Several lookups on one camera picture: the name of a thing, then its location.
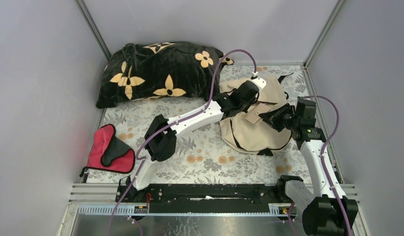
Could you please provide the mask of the beige canvas student bag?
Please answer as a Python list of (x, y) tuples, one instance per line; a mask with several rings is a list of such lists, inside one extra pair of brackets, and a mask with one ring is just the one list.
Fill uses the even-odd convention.
[[(259, 99), (253, 105), (264, 103), (272, 105), (270, 112), (287, 103), (283, 87), (275, 76), (264, 76), (266, 87), (259, 92)], [(236, 151), (271, 156), (272, 151), (284, 148), (291, 139), (291, 131), (274, 130), (263, 119), (259, 124), (251, 124), (244, 120), (245, 112), (219, 122), (221, 137)]]

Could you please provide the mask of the tan wooden square block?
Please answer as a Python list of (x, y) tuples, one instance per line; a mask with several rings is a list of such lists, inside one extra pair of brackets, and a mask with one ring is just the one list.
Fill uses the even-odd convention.
[(259, 124), (263, 118), (260, 117), (261, 114), (268, 113), (271, 111), (272, 105), (267, 105), (264, 103), (258, 103), (251, 106), (246, 113), (244, 120), (251, 124)]

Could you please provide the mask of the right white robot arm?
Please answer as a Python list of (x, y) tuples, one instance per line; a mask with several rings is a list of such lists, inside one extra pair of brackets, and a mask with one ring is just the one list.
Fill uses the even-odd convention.
[(329, 141), (316, 126), (316, 102), (311, 96), (299, 97), (296, 106), (285, 104), (264, 114), (263, 119), (274, 130), (291, 131), (291, 138), (304, 157), (313, 191), (306, 189), (297, 177), (281, 177), (283, 184), (275, 189), (276, 198), (302, 215), (304, 232), (309, 236), (350, 236), (359, 211), (356, 200), (349, 199), (336, 178), (328, 156)]

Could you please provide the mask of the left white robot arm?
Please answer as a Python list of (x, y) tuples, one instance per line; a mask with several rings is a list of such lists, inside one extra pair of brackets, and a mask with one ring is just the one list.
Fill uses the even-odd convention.
[(136, 159), (142, 160), (142, 163), (131, 178), (127, 196), (134, 202), (142, 201), (146, 195), (145, 188), (149, 186), (158, 165), (175, 154), (178, 139), (207, 124), (246, 112), (266, 84), (260, 77), (249, 79), (230, 94), (219, 93), (188, 113), (171, 118), (155, 117), (136, 153)]

